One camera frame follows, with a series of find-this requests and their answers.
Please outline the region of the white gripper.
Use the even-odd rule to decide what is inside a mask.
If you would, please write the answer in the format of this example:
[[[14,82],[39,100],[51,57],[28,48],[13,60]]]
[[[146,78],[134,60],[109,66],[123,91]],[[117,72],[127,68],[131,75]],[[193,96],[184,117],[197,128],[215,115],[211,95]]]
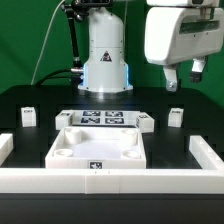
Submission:
[[[221,8],[215,8],[213,18],[205,20],[196,8],[153,7],[146,17],[145,56],[149,63],[166,65],[163,72],[168,91],[178,89],[176,63],[193,58],[190,81],[199,83],[207,56],[219,52],[223,40],[224,10]]]

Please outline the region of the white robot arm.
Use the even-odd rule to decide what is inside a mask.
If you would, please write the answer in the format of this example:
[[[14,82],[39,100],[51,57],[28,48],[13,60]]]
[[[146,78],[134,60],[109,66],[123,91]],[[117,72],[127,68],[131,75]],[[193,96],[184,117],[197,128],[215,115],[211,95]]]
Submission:
[[[221,50],[224,9],[220,0],[147,0],[144,54],[161,65],[166,88],[178,88],[178,64],[191,60],[195,82],[201,78],[207,57]],[[118,93],[132,88],[123,58],[123,22],[98,4],[89,15],[90,52],[80,88],[92,93]]]

